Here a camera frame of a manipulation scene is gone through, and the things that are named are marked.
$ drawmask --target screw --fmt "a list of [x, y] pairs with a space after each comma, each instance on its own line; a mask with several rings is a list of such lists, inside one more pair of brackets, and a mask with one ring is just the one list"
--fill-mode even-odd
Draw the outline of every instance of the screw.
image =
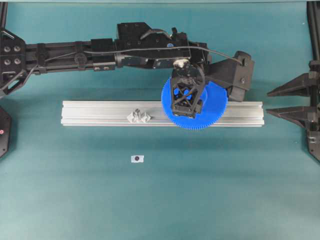
[[6, 60], [4, 60], [4, 64], [5, 64], [5, 65], [10, 65], [10, 64], [11, 64], [11, 61], [10, 61], [9, 59], [6, 59]]
[[18, 65], [18, 64], [21, 63], [21, 60], [20, 60], [19, 58], [16, 58], [16, 59], [14, 60], [14, 63]]
[[14, 46], [13, 50], [16, 51], [16, 52], [19, 52], [19, 51], [21, 50], [21, 47], [19, 47], [19, 46]]
[[8, 52], [11, 51], [11, 48], [10, 48], [9, 46], [5, 46], [5, 47], [3, 48], [3, 50], [4, 50], [6, 53], [8, 53]]

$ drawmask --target small sticker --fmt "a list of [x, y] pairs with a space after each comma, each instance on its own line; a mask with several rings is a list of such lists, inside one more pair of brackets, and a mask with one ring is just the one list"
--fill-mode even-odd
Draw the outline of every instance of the small sticker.
[[133, 155], [133, 156], [131, 156], [131, 162], [134, 164], [143, 163], [144, 157], [145, 156], [143, 156], [143, 155]]

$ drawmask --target wire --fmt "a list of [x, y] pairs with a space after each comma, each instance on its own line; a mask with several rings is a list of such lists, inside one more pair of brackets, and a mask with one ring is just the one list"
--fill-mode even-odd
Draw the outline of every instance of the wire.
[[[55, 60], [55, 59], [59, 59], [59, 58], [63, 58], [63, 57], [67, 57], [67, 56], [70, 56], [70, 55], [73, 55], [73, 54], [76, 54], [76, 52], [70, 52], [70, 53], [67, 53], [67, 54], [63, 54], [63, 55], [59, 55], [59, 56], [54, 56], [54, 57], [51, 57], [51, 58], [47, 58], [45, 59], [44, 61], [45, 62], [49, 62], [51, 60]], [[39, 67], [38, 64], [34, 65], [33, 68], [31, 68], [31, 70], [29, 71], [28, 75], [26, 76], [24, 82], [23, 82], [23, 85], [25, 85], [28, 81], [28, 79], [30, 78], [31, 74], [35, 71], [35, 69]]]
[[60, 55], [60, 56], [54, 56], [54, 57], [51, 57], [51, 58], [47, 58], [46, 60], [44, 60], [45, 62], [49, 62], [51, 60], [55, 60], [55, 59], [59, 59], [59, 58], [63, 58], [63, 57], [67, 57], [67, 56], [70, 56], [70, 55], [73, 55], [73, 54], [76, 54], [76, 52], [70, 52], [70, 53], [67, 53], [67, 54], [63, 54], [63, 55]]
[[83, 51], [86, 54], [120, 54], [120, 53], [125, 53], [125, 52], [132, 52], [132, 51], [151, 51], [151, 50], [174, 50], [174, 49], [198, 49], [198, 50], [203, 50], [209, 53], [217, 54], [222, 57], [225, 57], [226, 59], [231, 59], [233, 61], [236, 61], [240, 65], [242, 65], [242, 61], [228, 56], [222, 52], [216, 51], [216, 50], [211, 50], [205, 47], [201, 46], [172, 46], [172, 47], [150, 47], [150, 48], [132, 48], [132, 49], [125, 49], [125, 50], [116, 50], [116, 51]]

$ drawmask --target blue plastic gear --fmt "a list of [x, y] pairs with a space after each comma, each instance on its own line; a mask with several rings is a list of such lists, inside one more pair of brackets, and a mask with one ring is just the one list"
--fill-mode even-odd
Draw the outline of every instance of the blue plastic gear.
[[196, 113], [195, 118], [189, 118], [187, 116], [175, 116], [171, 109], [171, 95], [170, 95], [170, 80], [166, 81], [161, 94], [162, 107], [168, 118], [177, 126], [189, 129], [189, 130], [199, 130], [204, 129], [222, 117], [224, 114], [227, 103], [227, 91], [220, 87], [219, 85], [210, 82], [205, 86], [200, 99], [203, 101], [201, 113]]

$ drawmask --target aluminum rail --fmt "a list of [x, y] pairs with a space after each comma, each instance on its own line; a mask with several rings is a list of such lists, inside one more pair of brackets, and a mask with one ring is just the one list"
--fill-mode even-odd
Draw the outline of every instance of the aluminum rail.
[[[211, 127], [261, 127], [265, 124], [261, 101], [229, 102], [225, 113]], [[151, 118], [130, 122], [128, 116], [139, 109]], [[63, 126], [173, 127], [160, 101], [63, 101]]]

